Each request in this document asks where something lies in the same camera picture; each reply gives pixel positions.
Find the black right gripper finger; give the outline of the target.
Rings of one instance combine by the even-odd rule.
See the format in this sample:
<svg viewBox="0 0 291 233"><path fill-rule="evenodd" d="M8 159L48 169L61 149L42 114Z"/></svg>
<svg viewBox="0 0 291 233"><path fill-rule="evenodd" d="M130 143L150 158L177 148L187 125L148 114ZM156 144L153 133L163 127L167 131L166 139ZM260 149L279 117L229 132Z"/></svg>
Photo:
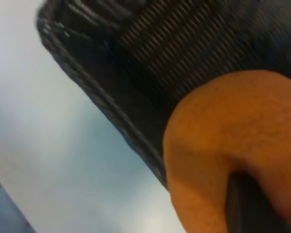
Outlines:
<svg viewBox="0 0 291 233"><path fill-rule="evenodd" d="M245 173L230 175L226 192L229 233L291 233L259 184Z"/></svg>

